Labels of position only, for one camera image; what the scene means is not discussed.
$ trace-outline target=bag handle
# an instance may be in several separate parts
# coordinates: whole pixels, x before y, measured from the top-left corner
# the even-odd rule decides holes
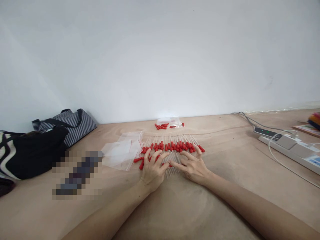
[[[48,118],[46,120],[42,120],[41,122],[46,122],[46,123],[50,123],[53,125],[57,125],[57,126],[63,126],[63,127],[70,127],[70,128],[75,128],[75,127],[79,127],[79,125],[81,124],[82,121],[82,109],[78,109],[77,112],[79,113],[79,122],[77,123],[76,126],[71,126],[65,122],[59,121],[57,119],[53,119],[53,118]]]

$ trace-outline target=black and white striped bag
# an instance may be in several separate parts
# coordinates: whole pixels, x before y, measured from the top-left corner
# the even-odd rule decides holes
[[[97,128],[92,118],[83,110],[78,109],[73,113],[70,109],[62,110],[60,114],[53,118],[40,121],[39,119],[32,121],[35,131],[45,132],[54,126],[63,126],[69,134],[66,136],[64,143],[67,147],[71,147],[89,132]]]

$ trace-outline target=black bag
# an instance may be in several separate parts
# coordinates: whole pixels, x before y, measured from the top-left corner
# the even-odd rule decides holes
[[[64,143],[67,147],[71,147],[85,135],[97,128],[92,118],[83,110],[78,109],[73,113],[70,109],[62,110],[60,114],[53,118],[40,121],[39,119],[32,121],[35,131],[46,131],[54,126],[64,126],[69,131]]]
[[[49,171],[64,157],[67,134],[64,127],[45,133],[0,132],[0,174],[20,180]]]
[[[10,179],[0,178],[0,197],[11,192],[16,184]]]

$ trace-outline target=wooden table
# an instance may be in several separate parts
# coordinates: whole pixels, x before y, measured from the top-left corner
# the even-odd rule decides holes
[[[290,129],[314,111],[296,110],[251,115],[267,126]],[[185,128],[157,131],[155,121],[99,125],[70,149],[64,168],[18,183],[0,198],[1,239],[60,239],[83,219],[108,204],[141,175],[139,164],[129,172],[100,166],[81,196],[53,200],[52,189],[75,166],[84,151],[101,150],[124,132],[189,133],[206,149],[203,160],[218,175],[243,186],[285,209],[320,232],[320,189],[276,163],[267,145],[237,115],[182,118]],[[299,133],[304,142],[320,139]],[[279,152],[285,165],[320,185],[320,176]],[[260,239],[233,209],[202,186],[181,175],[165,180],[132,213],[114,239]]]

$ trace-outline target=power strip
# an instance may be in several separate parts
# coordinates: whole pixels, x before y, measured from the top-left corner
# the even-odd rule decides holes
[[[270,138],[260,136],[259,140],[268,145]],[[320,175],[320,157],[318,155],[314,155],[308,158],[301,158],[298,155],[290,152],[290,150],[280,146],[274,140],[270,142],[270,147],[274,148],[275,150],[281,152],[282,154],[286,155],[287,157],[291,158],[297,163],[300,163],[302,166],[305,166],[306,168]]]

